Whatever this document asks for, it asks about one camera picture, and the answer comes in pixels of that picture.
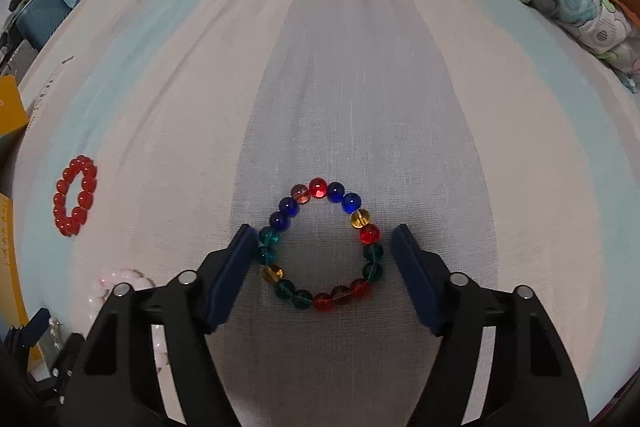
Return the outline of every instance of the bed sheet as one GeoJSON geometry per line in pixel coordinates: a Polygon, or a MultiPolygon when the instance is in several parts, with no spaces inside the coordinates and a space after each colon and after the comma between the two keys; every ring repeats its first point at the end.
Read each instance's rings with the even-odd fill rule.
{"type": "MultiPolygon", "coordinates": [[[[517,0],[83,0],[20,90],[34,109],[9,172],[22,293],[65,331],[88,331],[103,270],[164,284],[320,175],[363,196],[385,246],[407,223],[450,269],[532,286],[591,416],[638,368],[640,112],[517,0]],[[98,188],[69,239],[51,197],[78,154],[98,188]]],[[[313,293],[362,265],[336,206],[308,205],[278,249],[313,293]]],[[[406,424],[438,340],[383,266],[371,299],[327,315],[251,269],[209,338],[243,425],[406,424]]],[[[484,358],[467,418],[487,375],[484,358]]]]}

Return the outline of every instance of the screw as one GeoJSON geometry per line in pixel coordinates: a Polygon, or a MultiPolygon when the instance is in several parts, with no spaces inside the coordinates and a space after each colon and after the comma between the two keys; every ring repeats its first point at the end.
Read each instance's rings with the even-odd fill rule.
{"type": "Polygon", "coordinates": [[[180,273],[180,275],[178,275],[178,281],[180,282],[180,284],[191,284],[195,282],[197,278],[198,274],[193,270],[185,270],[184,272],[180,273]]]}
{"type": "Polygon", "coordinates": [[[523,299],[530,299],[533,296],[533,290],[524,284],[516,288],[516,292],[523,299]]]}
{"type": "Polygon", "coordinates": [[[129,285],[126,282],[116,284],[116,287],[113,289],[113,294],[116,297],[124,297],[127,293],[129,293],[129,285]]]}
{"type": "Polygon", "coordinates": [[[455,272],[451,274],[449,281],[453,286],[466,286],[469,282],[469,277],[463,273],[455,272]]]}

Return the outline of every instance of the red bead bracelet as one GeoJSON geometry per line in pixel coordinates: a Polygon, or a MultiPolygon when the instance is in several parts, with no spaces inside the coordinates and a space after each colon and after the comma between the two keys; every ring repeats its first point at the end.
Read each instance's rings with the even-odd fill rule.
{"type": "Polygon", "coordinates": [[[62,235],[69,237],[78,235],[80,227],[86,223],[87,211],[94,204],[94,192],[97,185],[96,176],[98,168],[91,158],[79,155],[69,162],[69,166],[62,171],[62,179],[56,183],[58,190],[53,195],[53,217],[58,230],[62,235]],[[78,206],[71,211],[71,216],[66,215],[66,194],[69,185],[82,172],[82,191],[78,194],[78,206]]]}
{"type": "Polygon", "coordinates": [[[371,291],[371,282],[380,280],[382,266],[378,263],[384,250],[378,241],[380,230],[372,224],[371,216],[367,210],[361,208],[362,201],[355,192],[344,193],[344,186],[338,182],[327,185],[322,178],[314,178],[306,185],[295,185],[291,189],[291,196],[280,200],[278,211],[271,214],[269,226],[263,227],[258,233],[261,246],[258,248],[257,261],[264,264],[262,278],[272,283],[275,294],[283,299],[290,300],[293,306],[299,310],[313,307],[320,312],[327,312],[334,305],[347,304],[351,297],[364,297],[371,291]],[[360,242],[364,245],[362,252],[364,258],[369,261],[362,269],[362,279],[355,279],[349,286],[337,285],[331,293],[318,293],[311,295],[307,290],[296,290],[295,285],[288,279],[283,279],[282,268],[274,264],[276,252],[274,246],[280,240],[280,233],[289,228],[290,218],[297,215],[300,205],[314,197],[322,199],[326,197],[332,203],[340,203],[342,209],[350,215],[351,226],[359,229],[360,242]]]}

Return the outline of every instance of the green bead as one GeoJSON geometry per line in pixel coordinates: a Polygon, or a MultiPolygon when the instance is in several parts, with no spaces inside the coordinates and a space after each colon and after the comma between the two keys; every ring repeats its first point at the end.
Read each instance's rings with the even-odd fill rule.
{"type": "Polygon", "coordinates": [[[280,279],[273,287],[273,291],[279,298],[286,301],[293,297],[296,287],[289,279],[280,279]]]}
{"type": "Polygon", "coordinates": [[[258,248],[258,253],[255,257],[255,260],[260,264],[272,264],[275,263],[277,259],[276,251],[269,247],[258,248]]]}
{"type": "Polygon", "coordinates": [[[362,268],[362,276],[369,282],[379,281],[382,278],[382,266],[378,263],[367,263],[362,268]]]}
{"type": "Polygon", "coordinates": [[[280,234],[271,227],[262,227],[258,232],[258,239],[265,247],[272,247],[280,240],[280,234]]]}
{"type": "Polygon", "coordinates": [[[293,294],[293,298],[291,299],[293,302],[293,306],[299,310],[306,310],[311,308],[311,304],[314,301],[314,296],[311,295],[311,292],[306,290],[298,290],[293,294]]]}
{"type": "Polygon", "coordinates": [[[371,261],[372,263],[377,263],[382,259],[385,250],[382,248],[380,243],[371,243],[370,245],[366,245],[362,249],[362,255],[367,261],[371,261]]]}

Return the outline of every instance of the light blue stripe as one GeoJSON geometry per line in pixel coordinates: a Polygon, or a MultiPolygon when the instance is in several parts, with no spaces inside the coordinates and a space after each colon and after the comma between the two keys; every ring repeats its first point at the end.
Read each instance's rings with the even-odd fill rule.
{"type": "MultiPolygon", "coordinates": [[[[199,1],[148,0],[129,25],[114,37],[95,70],[70,101],[53,133],[49,151],[43,152],[17,249],[22,295],[30,314],[46,306],[61,322],[68,324],[73,243],[60,235],[51,214],[51,198],[60,172],[78,154],[95,157],[130,88],[199,1]]],[[[194,79],[194,82],[207,81],[206,78],[194,79]]],[[[100,204],[99,173],[95,204],[100,204]]],[[[104,260],[104,267],[110,267],[108,259],[104,260]]]]}
{"type": "MultiPolygon", "coordinates": [[[[527,52],[540,78],[561,104],[587,158],[600,211],[606,281],[606,311],[600,342],[583,386],[593,417],[638,368],[640,188],[614,123],[597,93],[549,38],[535,13],[517,0],[481,1],[492,19],[527,52]]],[[[517,82],[518,71],[513,74],[513,81],[517,82]]],[[[575,291],[585,293],[584,299],[588,299],[587,288],[577,285],[575,291]]]]}

